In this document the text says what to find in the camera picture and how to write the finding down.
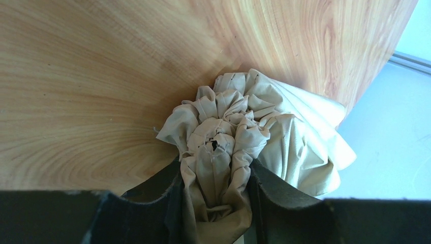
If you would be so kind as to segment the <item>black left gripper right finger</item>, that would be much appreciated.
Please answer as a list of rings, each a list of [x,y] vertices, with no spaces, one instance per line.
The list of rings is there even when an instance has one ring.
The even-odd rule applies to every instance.
[[[291,186],[258,160],[247,184],[252,209],[248,243],[340,243],[333,212]]]

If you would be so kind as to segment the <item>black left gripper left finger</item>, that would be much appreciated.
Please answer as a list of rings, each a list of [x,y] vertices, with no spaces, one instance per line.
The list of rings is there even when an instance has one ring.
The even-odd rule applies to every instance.
[[[181,243],[180,162],[168,166],[121,196],[101,193],[83,243]]]

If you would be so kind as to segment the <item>beige umbrella with black shaft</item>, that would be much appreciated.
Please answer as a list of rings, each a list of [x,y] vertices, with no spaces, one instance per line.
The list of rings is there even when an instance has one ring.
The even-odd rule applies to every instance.
[[[157,134],[179,151],[190,243],[234,243],[252,222],[253,160],[311,196],[336,190],[356,154],[336,131],[345,107],[251,69],[226,73],[175,107]]]

